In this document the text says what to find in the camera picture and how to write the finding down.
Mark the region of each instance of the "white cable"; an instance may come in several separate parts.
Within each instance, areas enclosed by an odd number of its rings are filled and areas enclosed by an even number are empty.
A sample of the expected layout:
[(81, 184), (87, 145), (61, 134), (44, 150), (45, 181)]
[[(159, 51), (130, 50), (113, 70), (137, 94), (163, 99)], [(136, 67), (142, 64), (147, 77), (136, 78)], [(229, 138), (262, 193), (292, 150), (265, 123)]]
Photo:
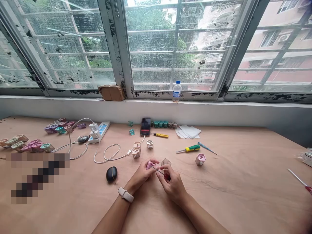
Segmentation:
[[(106, 150), (107, 150), (109, 147), (112, 147), (112, 146), (115, 146), (115, 145), (118, 145), (118, 146), (119, 146), (119, 149), (117, 150), (117, 152), (116, 152), (115, 154), (113, 154), (113, 156), (111, 156), (109, 159), (107, 159), (107, 158), (105, 157), (105, 152), (106, 152)], [(120, 145), (119, 145), (119, 144), (112, 144), (112, 145), (108, 146), (108, 147), (104, 150), (103, 157), (104, 157), (105, 161), (102, 161), (102, 162), (97, 162), (97, 161), (95, 161), (95, 156), (96, 156), (96, 154), (97, 154), (97, 151), (96, 151), (95, 154), (94, 154), (93, 161), (94, 161), (95, 163), (106, 163), (106, 162), (108, 162), (108, 161), (118, 160), (118, 159), (121, 159), (121, 158), (124, 158), (124, 157), (128, 156), (128, 155), (132, 152), (133, 149), (134, 149), (134, 148), (130, 149), (130, 150), (127, 152), (127, 154), (124, 155), (124, 156), (121, 156), (121, 157), (116, 158), (116, 159), (112, 159), (113, 157), (116, 156), (116, 154), (118, 154), (118, 152), (119, 152), (119, 150), (120, 150)]]
[[(83, 119), (79, 120), (78, 122), (76, 122), (76, 123), (71, 127), (71, 129), (73, 129), (73, 127), (74, 127), (75, 125), (77, 125), (80, 121), (83, 121), (83, 120), (85, 120), (85, 119), (89, 119), (89, 118), (83, 118)], [(70, 132), (70, 131), (68, 132), (68, 136), (69, 136), (69, 144), (63, 145), (63, 146), (61, 146), (61, 147), (59, 147), (59, 148), (53, 150), (51, 153), (57, 152), (57, 151), (59, 151), (59, 150), (62, 150), (62, 149), (64, 149), (64, 148), (66, 148), (67, 146), (69, 146), (68, 153), (70, 153), (72, 144), (84, 144), (84, 145), (86, 145), (86, 148), (85, 148), (84, 152), (83, 152), (82, 154), (80, 154), (79, 156), (75, 157), (75, 158), (69, 158), (69, 159), (70, 159), (70, 160), (74, 160), (74, 159), (77, 159), (77, 158), (81, 157), (82, 155), (84, 155), (85, 152), (86, 152), (87, 149), (88, 149), (88, 144), (77, 142), (78, 139), (80, 138), (80, 136), (78, 137), (77, 140), (75, 140), (75, 141), (72, 143), (72, 140), (71, 140), (71, 132)]]

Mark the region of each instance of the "yellow screwdriver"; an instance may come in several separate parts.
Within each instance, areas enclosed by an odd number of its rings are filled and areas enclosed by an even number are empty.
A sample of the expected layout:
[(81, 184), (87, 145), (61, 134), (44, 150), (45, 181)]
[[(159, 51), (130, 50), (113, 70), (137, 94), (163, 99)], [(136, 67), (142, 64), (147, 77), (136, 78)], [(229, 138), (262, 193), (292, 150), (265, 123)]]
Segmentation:
[(158, 136), (158, 137), (165, 137), (165, 138), (168, 138), (169, 136), (168, 135), (165, 135), (165, 134), (159, 134), (159, 133), (152, 133), (154, 136)]
[(192, 150), (199, 150), (201, 147), (199, 145), (193, 145), (193, 146), (190, 146), (190, 147), (186, 147), (184, 150), (180, 150), (180, 151), (176, 151), (176, 153), (180, 153), (180, 152), (189, 152), (189, 151), (192, 151)]

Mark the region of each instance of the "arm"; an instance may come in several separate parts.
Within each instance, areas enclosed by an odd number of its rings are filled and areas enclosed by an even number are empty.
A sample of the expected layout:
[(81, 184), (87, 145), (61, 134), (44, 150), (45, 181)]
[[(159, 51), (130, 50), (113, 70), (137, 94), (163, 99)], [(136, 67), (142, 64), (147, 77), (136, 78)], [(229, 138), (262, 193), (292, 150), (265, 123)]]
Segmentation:
[[(128, 181), (125, 190), (128, 191), (132, 196), (134, 193), (140, 188), (140, 186), (152, 175), (156, 172), (153, 168), (146, 170), (146, 166), (149, 161), (159, 163), (156, 159), (147, 159), (143, 161), (139, 168), (136, 170), (134, 175)], [(122, 199), (121, 196), (118, 196), (113, 205), (110, 207), (108, 212), (104, 215), (102, 220), (93, 230), (92, 234), (118, 234), (120, 233), (124, 220), (126, 218), (128, 209), (130, 206), (130, 202), (125, 199)]]
[(175, 172), (169, 165), (163, 165), (160, 169), (166, 169), (166, 173), (171, 178), (168, 181), (160, 173), (156, 173), (165, 192), (171, 200), (181, 207), (200, 234), (230, 234), (186, 192), (179, 173)]

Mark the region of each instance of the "power strip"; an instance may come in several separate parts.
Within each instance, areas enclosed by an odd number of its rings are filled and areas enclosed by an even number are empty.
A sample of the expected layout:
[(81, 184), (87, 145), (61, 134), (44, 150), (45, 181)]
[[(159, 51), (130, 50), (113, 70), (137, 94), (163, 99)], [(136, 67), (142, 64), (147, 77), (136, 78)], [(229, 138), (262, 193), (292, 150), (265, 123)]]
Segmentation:
[(106, 133), (106, 131), (107, 131), (108, 127), (110, 126), (110, 124), (111, 123), (109, 121), (102, 122), (100, 124), (100, 126), (98, 127), (99, 128), (100, 137), (98, 139), (94, 139), (93, 137), (90, 137), (88, 142), (92, 143), (92, 144), (99, 143), (102, 140), (102, 138), (103, 138), (104, 134)]

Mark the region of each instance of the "window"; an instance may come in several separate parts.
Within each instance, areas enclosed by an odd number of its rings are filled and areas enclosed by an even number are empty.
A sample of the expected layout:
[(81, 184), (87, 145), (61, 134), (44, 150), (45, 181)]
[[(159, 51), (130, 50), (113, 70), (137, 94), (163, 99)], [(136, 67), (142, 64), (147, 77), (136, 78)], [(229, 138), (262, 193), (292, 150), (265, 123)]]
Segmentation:
[(266, 36), (264, 37), (260, 47), (272, 46), (274, 42), (276, 41), (279, 33), (280, 31), (268, 32)]
[(308, 31), (308, 34), (305, 36), (304, 40), (312, 39), (312, 30)]
[(283, 1), (281, 7), (279, 8), (279, 11), (277, 13), (281, 13), (283, 11), (287, 11), (289, 9), (292, 9), (296, 6), (298, 0), (286, 0)]
[(259, 0), (2, 0), (0, 95), (101, 97), (118, 84), (127, 98), (171, 99), (180, 80), (184, 100), (310, 102), (311, 19), (288, 11), (297, 2), (274, 14)]

